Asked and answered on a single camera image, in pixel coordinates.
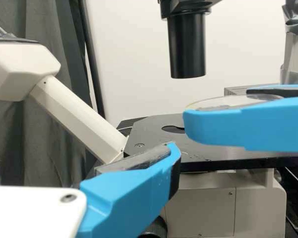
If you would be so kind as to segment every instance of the gray curtain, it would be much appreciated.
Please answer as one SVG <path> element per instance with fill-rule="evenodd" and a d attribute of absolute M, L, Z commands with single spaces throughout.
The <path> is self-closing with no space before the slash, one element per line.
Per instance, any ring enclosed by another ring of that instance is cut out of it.
<path fill-rule="evenodd" d="M 0 0 L 0 26 L 46 46 L 62 64 L 57 78 L 91 105 L 77 1 Z M 72 186 L 85 178 L 94 162 L 31 98 L 0 101 L 1 184 Z"/>

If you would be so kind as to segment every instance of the black cable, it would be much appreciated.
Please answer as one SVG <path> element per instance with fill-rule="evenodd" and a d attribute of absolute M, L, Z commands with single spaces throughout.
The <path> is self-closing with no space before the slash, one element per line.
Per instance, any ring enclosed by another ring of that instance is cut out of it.
<path fill-rule="evenodd" d="M 85 43 L 86 43 L 86 49 L 88 54 L 88 60 L 89 60 L 89 67 L 90 67 L 90 73 L 91 78 L 93 82 L 94 87 L 94 93 L 96 97 L 96 104 L 97 104 L 97 111 L 98 113 L 103 117 L 105 117 L 105 108 L 103 103 L 103 97 L 101 93 L 101 87 L 99 82 L 99 75 L 98 75 L 98 69 L 97 69 L 97 62 L 96 58 L 94 57 L 94 45 L 92 41 L 92 35 L 91 31 L 88 27 L 88 16 L 86 14 L 86 1 L 85 0 L 79 0 L 79 10 L 82 17 L 82 25 L 83 25 L 83 31 L 85 35 Z"/>

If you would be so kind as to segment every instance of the white plastic housing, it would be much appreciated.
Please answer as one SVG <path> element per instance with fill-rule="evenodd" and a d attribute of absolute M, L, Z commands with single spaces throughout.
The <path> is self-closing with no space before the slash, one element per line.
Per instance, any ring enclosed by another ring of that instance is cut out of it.
<path fill-rule="evenodd" d="M 0 100 L 21 101 L 61 64 L 40 44 L 0 43 Z"/>
<path fill-rule="evenodd" d="M 0 238 L 74 238 L 86 204 L 78 189 L 0 186 Z"/>

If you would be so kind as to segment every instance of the screw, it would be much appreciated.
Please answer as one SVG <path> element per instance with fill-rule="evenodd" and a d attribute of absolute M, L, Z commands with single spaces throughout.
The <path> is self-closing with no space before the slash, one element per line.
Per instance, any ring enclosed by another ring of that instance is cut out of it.
<path fill-rule="evenodd" d="M 135 145 L 135 147 L 143 147 L 145 144 L 143 144 L 143 143 L 138 143 L 138 144 L 136 144 Z"/>
<path fill-rule="evenodd" d="M 76 195 L 74 194 L 67 194 L 61 198 L 61 202 L 72 202 L 76 199 Z"/>

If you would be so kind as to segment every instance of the white wall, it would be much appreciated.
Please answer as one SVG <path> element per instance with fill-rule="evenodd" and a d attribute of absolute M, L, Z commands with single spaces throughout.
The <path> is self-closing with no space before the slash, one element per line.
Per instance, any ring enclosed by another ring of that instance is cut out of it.
<path fill-rule="evenodd" d="M 285 0 L 223 0 L 206 16 L 207 75 L 171 79 L 157 0 L 88 0 L 107 119 L 176 113 L 228 86 L 279 81 Z"/>

